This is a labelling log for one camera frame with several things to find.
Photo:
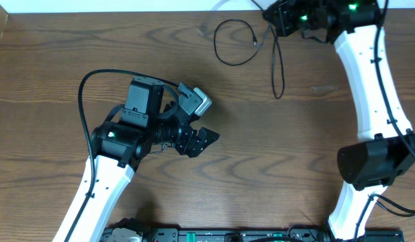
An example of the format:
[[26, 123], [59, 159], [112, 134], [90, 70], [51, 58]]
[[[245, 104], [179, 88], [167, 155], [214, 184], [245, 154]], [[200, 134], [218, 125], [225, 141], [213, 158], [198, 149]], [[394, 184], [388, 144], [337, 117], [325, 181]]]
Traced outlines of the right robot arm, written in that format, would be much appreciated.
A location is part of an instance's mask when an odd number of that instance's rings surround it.
[[385, 51], [386, 5], [376, 1], [276, 1], [262, 12], [275, 37], [326, 30], [349, 80], [357, 114], [358, 143], [338, 151], [343, 178], [340, 196], [316, 241], [382, 241], [367, 233], [374, 206], [402, 217], [415, 216], [384, 196], [395, 179], [415, 164], [415, 132], [392, 79]]

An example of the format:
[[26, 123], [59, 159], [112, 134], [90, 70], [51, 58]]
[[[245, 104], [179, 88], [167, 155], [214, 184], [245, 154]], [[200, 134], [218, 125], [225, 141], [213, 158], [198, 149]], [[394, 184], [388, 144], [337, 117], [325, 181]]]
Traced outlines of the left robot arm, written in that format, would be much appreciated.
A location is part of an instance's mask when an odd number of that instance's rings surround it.
[[199, 88], [135, 76], [124, 105], [115, 107], [91, 135], [92, 154], [55, 241], [99, 241], [119, 197], [154, 145], [197, 157], [220, 135], [195, 130], [212, 100]]

